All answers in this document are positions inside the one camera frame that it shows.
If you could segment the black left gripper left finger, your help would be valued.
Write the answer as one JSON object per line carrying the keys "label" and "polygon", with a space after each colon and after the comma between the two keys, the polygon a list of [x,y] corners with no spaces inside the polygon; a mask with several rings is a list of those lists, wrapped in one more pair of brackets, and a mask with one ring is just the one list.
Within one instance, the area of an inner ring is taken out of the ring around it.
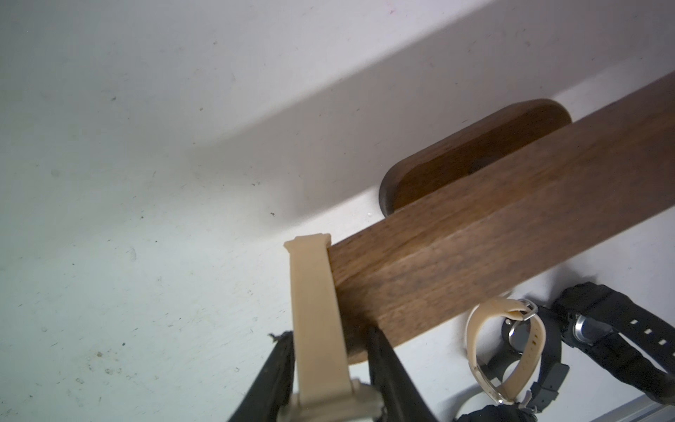
{"label": "black left gripper left finger", "polygon": [[274,349],[230,421],[276,421],[291,397],[295,374],[293,332],[271,334]]}

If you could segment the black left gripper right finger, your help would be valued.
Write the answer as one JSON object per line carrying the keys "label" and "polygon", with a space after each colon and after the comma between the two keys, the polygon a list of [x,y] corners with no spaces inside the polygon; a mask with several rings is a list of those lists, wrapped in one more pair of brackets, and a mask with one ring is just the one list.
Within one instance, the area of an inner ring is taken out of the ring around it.
{"label": "black left gripper right finger", "polygon": [[371,385],[383,398],[381,416],[374,421],[436,421],[378,327],[368,328],[366,348]]}

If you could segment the beige band smartwatch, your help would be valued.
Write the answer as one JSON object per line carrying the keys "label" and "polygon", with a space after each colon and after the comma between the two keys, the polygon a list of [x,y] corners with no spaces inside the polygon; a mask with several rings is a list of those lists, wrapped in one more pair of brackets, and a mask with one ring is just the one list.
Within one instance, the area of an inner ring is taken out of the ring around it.
{"label": "beige band smartwatch", "polygon": [[[503,361],[491,369],[483,369],[476,351],[478,335],[490,320],[503,318],[512,323],[513,329],[529,325],[527,340],[518,346],[511,339],[504,339],[504,346],[497,354]],[[547,329],[538,315],[538,307],[527,299],[496,297],[476,306],[469,316],[465,332],[465,346],[469,369],[483,392],[496,404],[518,403],[539,364],[547,342]]]}

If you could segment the brown wooden watch stand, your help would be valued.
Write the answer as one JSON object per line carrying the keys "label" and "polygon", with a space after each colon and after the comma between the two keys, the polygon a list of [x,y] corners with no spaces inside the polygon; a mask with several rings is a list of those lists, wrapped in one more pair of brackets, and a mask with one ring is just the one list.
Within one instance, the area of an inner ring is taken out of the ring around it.
{"label": "brown wooden watch stand", "polygon": [[674,77],[330,248],[346,347],[398,346],[674,204]]}

